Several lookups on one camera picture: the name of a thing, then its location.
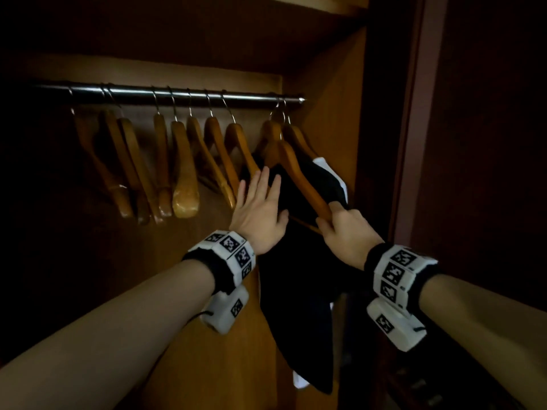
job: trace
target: hanger hook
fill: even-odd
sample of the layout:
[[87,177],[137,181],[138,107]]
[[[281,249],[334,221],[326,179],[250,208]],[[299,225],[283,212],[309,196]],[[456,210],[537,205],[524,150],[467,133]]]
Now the hanger hook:
[[111,85],[111,83],[106,85],[106,90],[107,90],[108,94],[110,95],[110,98],[112,99],[112,102],[114,102],[114,105],[116,105],[117,107],[120,108],[121,117],[123,118],[124,117],[124,108],[122,108],[121,105],[118,102],[116,102],[116,99],[114,99],[114,95],[112,94],[112,90],[110,88],[110,85]]
[[[277,104],[275,105],[275,108],[273,108],[272,111],[270,112],[270,121],[272,120],[272,115],[273,115],[274,111],[279,108],[279,104],[281,103],[281,101],[279,99],[279,95],[277,95],[277,93],[274,93],[274,95],[277,99]],[[283,112],[283,123],[285,123],[285,112],[283,110],[281,112]]]
[[289,109],[287,108],[287,101],[285,99],[285,96],[283,96],[283,104],[284,104],[285,109],[287,110],[287,122],[290,125],[291,124],[291,117],[289,116]]
[[171,90],[171,88],[169,86],[168,86],[168,89],[169,89],[169,93],[171,94],[171,99],[173,99],[174,120],[175,120],[175,122],[178,122],[178,119],[177,119],[177,104],[174,102],[173,91]]
[[152,95],[154,95],[154,100],[156,101],[156,109],[158,110],[158,115],[160,115],[160,105],[158,104],[158,98],[156,97],[156,92],[154,92],[154,86],[152,86]]
[[190,117],[192,117],[192,94],[190,93],[190,88],[186,88],[187,92],[188,92],[188,96],[190,97],[188,99],[188,109],[190,110]]
[[73,106],[73,103],[74,103],[74,92],[72,92],[72,88],[69,86],[67,86],[68,88],[68,93],[70,93],[70,97],[71,97],[71,105],[70,105],[70,112],[72,113],[72,116],[76,116],[76,112],[74,111],[74,106]]
[[211,98],[209,97],[207,89],[203,89],[203,91],[205,92],[205,96],[207,96],[207,101],[209,102],[209,112],[211,113],[211,117],[213,117],[213,108],[211,108]]
[[224,106],[226,107],[226,109],[228,109],[228,112],[229,112],[230,115],[232,116],[232,120],[234,121],[234,123],[236,123],[236,118],[234,118],[234,114],[232,113],[232,111],[231,111],[230,108],[228,107],[228,104],[227,104],[226,101],[224,100],[224,92],[226,92],[226,90],[222,89],[222,92],[221,92],[222,102],[224,102]]

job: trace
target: forearm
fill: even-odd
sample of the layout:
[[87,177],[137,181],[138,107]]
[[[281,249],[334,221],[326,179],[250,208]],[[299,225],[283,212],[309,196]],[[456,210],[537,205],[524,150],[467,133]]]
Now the forearm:
[[547,408],[547,313],[447,275],[426,282],[420,310],[527,408]]
[[112,408],[215,289],[195,260],[94,309],[0,371],[2,408]]

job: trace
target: wooden shelf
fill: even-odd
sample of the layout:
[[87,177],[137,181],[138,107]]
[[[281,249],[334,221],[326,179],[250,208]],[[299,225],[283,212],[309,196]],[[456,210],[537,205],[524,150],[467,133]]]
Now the wooden shelf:
[[311,1],[3,0],[4,46],[282,74],[364,25]]

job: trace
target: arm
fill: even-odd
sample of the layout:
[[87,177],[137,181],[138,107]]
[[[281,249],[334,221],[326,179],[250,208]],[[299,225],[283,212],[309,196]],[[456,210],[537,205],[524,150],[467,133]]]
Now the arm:
[[[237,196],[230,230],[257,255],[283,237],[288,213],[277,216],[281,178],[256,173],[244,201]],[[151,369],[178,331],[209,300],[211,271],[185,260],[92,310],[0,370],[3,409],[113,408]]]
[[[317,220],[326,244],[363,270],[383,240],[359,211],[330,206],[334,227]],[[547,408],[546,312],[447,275],[426,282],[419,306],[527,408]]]

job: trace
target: person's left arm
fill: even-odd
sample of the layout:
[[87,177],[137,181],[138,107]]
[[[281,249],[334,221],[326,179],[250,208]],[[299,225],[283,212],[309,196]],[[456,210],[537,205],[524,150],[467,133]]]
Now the person's left arm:
[[[277,216],[281,179],[253,176],[244,202],[242,181],[230,230],[257,255],[284,235]],[[215,290],[211,271],[185,260],[92,310],[0,370],[3,409],[113,408],[153,366]]]

